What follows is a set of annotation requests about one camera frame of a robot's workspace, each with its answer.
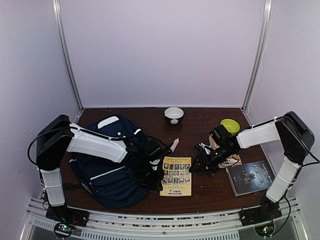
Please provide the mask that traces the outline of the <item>yellow paperback book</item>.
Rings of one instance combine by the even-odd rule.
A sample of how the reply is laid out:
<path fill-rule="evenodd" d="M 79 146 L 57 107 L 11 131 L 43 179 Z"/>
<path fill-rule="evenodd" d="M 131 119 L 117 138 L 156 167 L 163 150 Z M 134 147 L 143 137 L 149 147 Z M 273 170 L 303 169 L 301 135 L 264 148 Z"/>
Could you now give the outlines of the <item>yellow paperback book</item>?
<path fill-rule="evenodd" d="M 191 157 L 169 157 L 163 159 L 161 197 L 190 197 L 192 195 Z"/>

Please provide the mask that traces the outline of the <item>navy blue student backpack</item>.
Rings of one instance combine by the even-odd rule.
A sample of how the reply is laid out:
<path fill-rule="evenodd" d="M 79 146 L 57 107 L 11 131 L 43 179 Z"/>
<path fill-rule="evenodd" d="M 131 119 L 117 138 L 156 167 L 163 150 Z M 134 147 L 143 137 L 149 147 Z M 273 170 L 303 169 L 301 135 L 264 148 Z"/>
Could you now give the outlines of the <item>navy blue student backpack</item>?
<path fill-rule="evenodd" d="M 126 163 L 133 145 L 151 139 L 120 114 L 108 115 L 83 128 L 72 123 L 66 151 L 76 179 L 107 209 L 123 209 L 141 201 L 149 189 Z"/>

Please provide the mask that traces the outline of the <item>dark Wuthering Heights book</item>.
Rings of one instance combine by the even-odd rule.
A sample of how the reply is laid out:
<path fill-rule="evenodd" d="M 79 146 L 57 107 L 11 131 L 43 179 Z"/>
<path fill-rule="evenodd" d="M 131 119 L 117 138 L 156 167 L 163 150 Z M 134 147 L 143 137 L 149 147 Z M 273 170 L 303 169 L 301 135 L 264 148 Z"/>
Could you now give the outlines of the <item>dark Wuthering Heights book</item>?
<path fill-rule="evenodd" d="M 236 197 L 266 190 L 274 180 L 265 161 L 231 166 L 226 173 Z"/>

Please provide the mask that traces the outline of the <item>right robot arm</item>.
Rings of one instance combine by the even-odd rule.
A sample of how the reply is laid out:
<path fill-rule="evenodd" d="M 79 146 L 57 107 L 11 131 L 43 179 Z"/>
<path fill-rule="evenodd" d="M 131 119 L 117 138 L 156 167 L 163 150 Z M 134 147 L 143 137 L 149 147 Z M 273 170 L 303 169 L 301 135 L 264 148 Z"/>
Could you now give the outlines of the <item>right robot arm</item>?
<path fill-rule="evenodd" d="M 213 149 L 207 145 L 196 145 L 198 155 L 189 168 L 193 174 L 215 173 L 222 161 L 240 150 L 271 142 L 281 143 L 283 162 L 256 210 L 256 216 L 261 221 L 268 220 L 279 208 L 280 200 L 304 167 L 305 158 L 313 155 L 311 149 L 315 143 L 314 133 L 294 111 L 235 134 L 220 124 L 209 135 L 218 147 Z"/>

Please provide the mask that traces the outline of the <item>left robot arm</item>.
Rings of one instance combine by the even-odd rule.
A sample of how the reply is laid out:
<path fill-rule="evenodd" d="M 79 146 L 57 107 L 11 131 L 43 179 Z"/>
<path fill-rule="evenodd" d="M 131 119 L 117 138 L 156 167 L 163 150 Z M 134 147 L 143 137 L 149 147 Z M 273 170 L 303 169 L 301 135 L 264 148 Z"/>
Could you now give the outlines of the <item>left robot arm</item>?
<path fill-rule="evenodd" d="M 37 166 L 52 213 L 61 222 L 72 218 L 66 207 L 61 162 L 69 164 L 80 185 L 107 209 L 123 209 L 141 201 L 150 191 L 162 191 L 162 161 L 168 145 L 145 135 L 120 114 L 81 127 L 59 115 L 33 140 Z"/>

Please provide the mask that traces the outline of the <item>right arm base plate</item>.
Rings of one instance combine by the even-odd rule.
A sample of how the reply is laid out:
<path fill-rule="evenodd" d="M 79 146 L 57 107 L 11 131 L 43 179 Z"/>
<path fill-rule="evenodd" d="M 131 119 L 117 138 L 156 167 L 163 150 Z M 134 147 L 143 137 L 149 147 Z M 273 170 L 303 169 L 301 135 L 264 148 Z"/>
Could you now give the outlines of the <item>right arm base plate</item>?
<path fill-rule="evenodd" d="M 239 211 L 239 218 L 243 227 L 272 221 L 272 219 L 281 216 L 282 212 L 279 209 L 274 213 L 262 213 L 260 206 L 254 208 L 245 207 Z"/>

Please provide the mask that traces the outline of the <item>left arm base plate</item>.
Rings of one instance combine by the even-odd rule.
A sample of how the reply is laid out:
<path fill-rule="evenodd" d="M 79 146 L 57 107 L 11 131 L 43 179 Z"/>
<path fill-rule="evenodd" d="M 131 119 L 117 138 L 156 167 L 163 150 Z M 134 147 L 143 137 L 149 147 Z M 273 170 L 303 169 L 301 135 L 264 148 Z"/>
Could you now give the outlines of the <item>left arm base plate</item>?
<path fill-rule="evenodd" d="M 85 210 L 73 208 L 57 208 L 48 210 L 45 217 L 69 226 L 86 227 L 90 213 Z"/>

